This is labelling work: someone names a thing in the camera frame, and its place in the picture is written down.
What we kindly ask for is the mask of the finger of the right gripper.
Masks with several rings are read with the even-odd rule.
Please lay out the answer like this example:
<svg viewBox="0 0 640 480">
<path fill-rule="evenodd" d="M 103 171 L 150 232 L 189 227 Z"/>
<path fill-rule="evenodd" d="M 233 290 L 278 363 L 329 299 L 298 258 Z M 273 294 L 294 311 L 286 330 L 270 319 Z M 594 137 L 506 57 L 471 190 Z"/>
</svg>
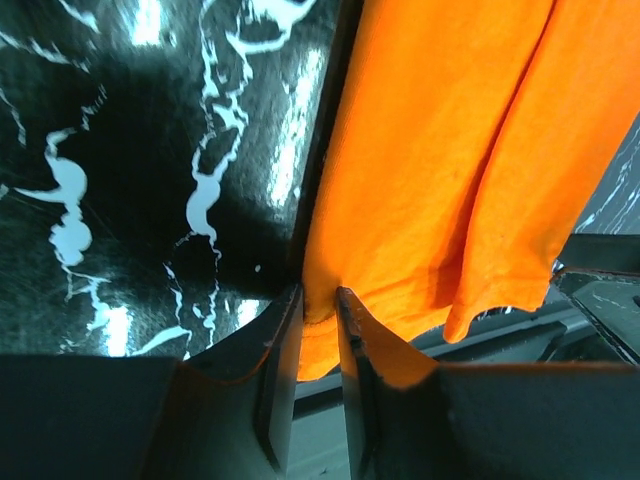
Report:
<svg viewBox="0 0 640 480">
<path fill-rule="evenodd" d="M 625 362 L 639 364 L 639 237 L 572 234 L 551 285 Z"/>
</svg>

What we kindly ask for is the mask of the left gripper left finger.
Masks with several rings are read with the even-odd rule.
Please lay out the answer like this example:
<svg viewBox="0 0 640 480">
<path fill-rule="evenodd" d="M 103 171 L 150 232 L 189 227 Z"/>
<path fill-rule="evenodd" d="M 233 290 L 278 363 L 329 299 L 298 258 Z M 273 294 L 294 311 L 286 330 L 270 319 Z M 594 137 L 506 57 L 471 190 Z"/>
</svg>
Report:
<svg viewBox="0 0 640 480">
<path fill-rule="evenodd" d="M 188 360 L 5 355 L 5 479 L 282 479 L 303 291 Z"/>
</svg>

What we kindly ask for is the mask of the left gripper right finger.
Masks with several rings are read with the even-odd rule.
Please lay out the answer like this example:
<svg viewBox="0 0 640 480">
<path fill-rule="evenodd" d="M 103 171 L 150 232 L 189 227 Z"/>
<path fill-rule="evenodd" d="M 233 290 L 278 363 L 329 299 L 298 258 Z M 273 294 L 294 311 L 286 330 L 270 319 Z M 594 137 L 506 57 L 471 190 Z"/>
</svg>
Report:
<svg viewBox="0 0 640 480">
<path fill-rule="evenodd" d="M 439 362 L 336 292 L 355 479 L 635 479 L 639 371 Z"/>
</svg>

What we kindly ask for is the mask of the orange t shirt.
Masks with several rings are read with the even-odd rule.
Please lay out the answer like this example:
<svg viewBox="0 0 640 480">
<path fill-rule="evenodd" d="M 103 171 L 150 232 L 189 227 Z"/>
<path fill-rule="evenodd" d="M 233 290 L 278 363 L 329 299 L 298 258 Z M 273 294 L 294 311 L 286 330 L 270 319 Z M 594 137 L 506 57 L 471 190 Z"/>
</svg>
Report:
<svg viewBox="0 0 640 480">
<path fill-rule="evenodd" d="M 635 1 L 368 1 L 306 245 L 298 379 L 334 295 L 404 340 L 533 311 L 639 112 Z"/>
</svg>

